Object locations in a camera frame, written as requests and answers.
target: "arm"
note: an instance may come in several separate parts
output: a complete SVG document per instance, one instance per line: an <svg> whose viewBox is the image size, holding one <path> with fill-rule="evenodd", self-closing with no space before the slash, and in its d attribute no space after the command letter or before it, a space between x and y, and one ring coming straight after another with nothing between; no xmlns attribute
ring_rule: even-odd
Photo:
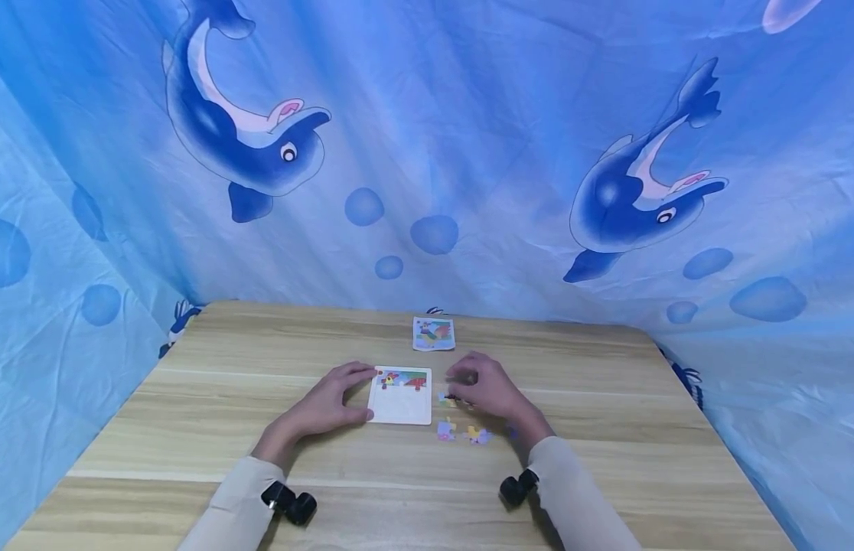
<svg viewBox="0 0 854 551"><path fill-rule="evenodd" d="M543 413L515 387L497 361L471 352L451 366L447 375L455 379L449 394L507 419L518 431L521 445L530 451L528 468L539 478L539 504L567 551L641 551L568 442L556 436Z"/></svg>
<svg viewBox="0 0 854 551"><path fill-rule="evenodd" d="M556 436L531 402L514 425L530 445L528 468L537 475L539 505L546 510L565 549L641 551L617 511L605 500L568 442Z"/></svg>
<svg viewBox="0 0 854 551"><path fill-rule="evenodd" d="M375 375L373 367L359 362L335 367L268 425L253 453L225 477L178 551L256 551L274 517L261 494L275 481L286 482L280 465L302 437L368 421L371 411L344 405L344 391Z"/></svg>

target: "dolphin eye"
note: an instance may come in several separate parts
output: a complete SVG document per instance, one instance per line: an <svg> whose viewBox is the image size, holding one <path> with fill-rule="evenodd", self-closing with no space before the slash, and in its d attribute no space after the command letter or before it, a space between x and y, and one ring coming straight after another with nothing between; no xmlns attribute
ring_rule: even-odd
<svg viewBox="0 0 854 551"><path fill-rule="evenodd" d="M677 211L678 210L675 207L661 211L661 213L657 215L657 224L665 224L667 221L672 220L675 218L675 213L677 213Z"/></svg>
<svg viewBox="0 0 854 551"><path fill-rule="evenodd" d="M283 161L293 162L295 157L298 157L298 149L295 149L295 145L292 142L287 142L280 148L280 156L283 158Z"/></svg>

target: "cartoon dolphin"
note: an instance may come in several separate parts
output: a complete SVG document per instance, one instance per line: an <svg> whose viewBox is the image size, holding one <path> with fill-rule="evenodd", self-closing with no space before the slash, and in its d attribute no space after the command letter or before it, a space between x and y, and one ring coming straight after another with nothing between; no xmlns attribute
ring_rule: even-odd
<svg viewBox="0 0 854 551"><path fill-rule="evenodd" d="M212 29L232 40L252 34L232 0L185 0L188 19L173 45L165 42L167 111L179 140L197 162L230 181L231 218L249 222L270 213L281 197L317 174L323 142L315 131L330 120L326 109L302 109L287 99L267 116L226 99L207 66Z"/></svg>
<svg viewBox="0 0 854 551"><path fill-rule="evenodd" d="M672 185L651 173L657 152L678 127L688 122L701 128L721 115L721 93L709 92L717 63L717 57L708 60L684 83L667 121L639 139L620 138L589 170L571 208L571 234L585 250L565 274L568 283L599 278L624 252L684 231L701 213L704 197L727 187L724 178L707 178L708 170Z"/></svg>

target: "bubble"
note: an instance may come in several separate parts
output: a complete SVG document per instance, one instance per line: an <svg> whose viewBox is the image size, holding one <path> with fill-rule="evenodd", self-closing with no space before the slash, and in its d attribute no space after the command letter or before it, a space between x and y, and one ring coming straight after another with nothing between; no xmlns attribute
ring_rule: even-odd
<svg viewBox="0 0 854 551"><path fill-rule="evenodd" d="M368 187L353 190L344 202L344 215L355 226L370 226L384 216L384 203Z"/></svg>
<svg viewBox="0 0 854 551"><path fill-rule="evenodd" d="M458 243L458 223L444 214L417 220L409 232L418 249L429 255L447 255Z"/></svg>
<svg viewBox="0 0 854 551"><path fill-rule="evenodd" d="M684 277L703 279L721 272L733 262L733 253L727 249L706 249L688 260L684 265Z"/></svg>
<svg viewBox="0 0 854 551"><path fill-rule="evenodd" d="M102 327L115 321L121 311L121 294L118 289L102 283L91 285L84 291L81 315L91 325Z"/></svg>
<svg viewBox="0 0 854 551"><path fill-rule="evenodd" d="M759 321L789 321L806 307L807 297L781 276L759 279L730 299L731 311Z"/></svg>
<svg viewBox="0 0 854 551"><path fill-rule="evenodd" d="M108 240L103 229L103 212L90 193L78 184L75 184L75 191L72 193L72 214L75 220L78 220L81 230L91 239Z"/></svg>
<svg viewBox="0 0 854 551"><path fill-rule="evenodd" d="M403 259L385 256L375 262L375 275L381 279L397 279L403 273Z"/></svg>
<svg viewBox="0 0 854 551"><path fill-rule="evenodd" d="M671 324L689 324L698 311L699 306L693 302L674 302L669 305L669 308L666 308L666 318L669 318Z"/></svg>
<svg viewBox="0 0 854 551"><path fill-rule="evenodd" d="M20 228L0 220L0 289L26 277L31 260L32 249Z"/></svg>
<svg viewBox="0 0 854 551"><path fill-rule="evenodd" d="M764 31L779 34L806 17L822 0L770 0L764 10Z"/></svg>

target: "hand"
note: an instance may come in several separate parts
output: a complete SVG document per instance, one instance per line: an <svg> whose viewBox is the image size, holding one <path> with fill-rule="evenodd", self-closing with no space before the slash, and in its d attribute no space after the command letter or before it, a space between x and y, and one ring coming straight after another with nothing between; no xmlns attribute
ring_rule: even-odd
<svg viewBox="0 0 854 551"><path fill-rule="evenodd" d="M454 382L448 393L465 400L492 416L510 419L528 399L516 388L503 366L490 356L471 352L445 372Z"/></svg>
<svg viewBox="0 0 854 551"><path fill-rule="evenodd" d="M448 385L449 394L506 419L519 431L521 445L527 452L537 442L555 435L543 412L510 381L504 367L489 356L471 352L445 375L455 379Z"/></svg>
<svg viewBox="0 0 854 551"><path fill-rule="evenodd" d="M335 367L305 398L267 426L253 449L253 457L280 465L288 449L304 436L369 421L373 412L365 407L345 406L344 393L376 375L375 367L360 361Z"/></svg>

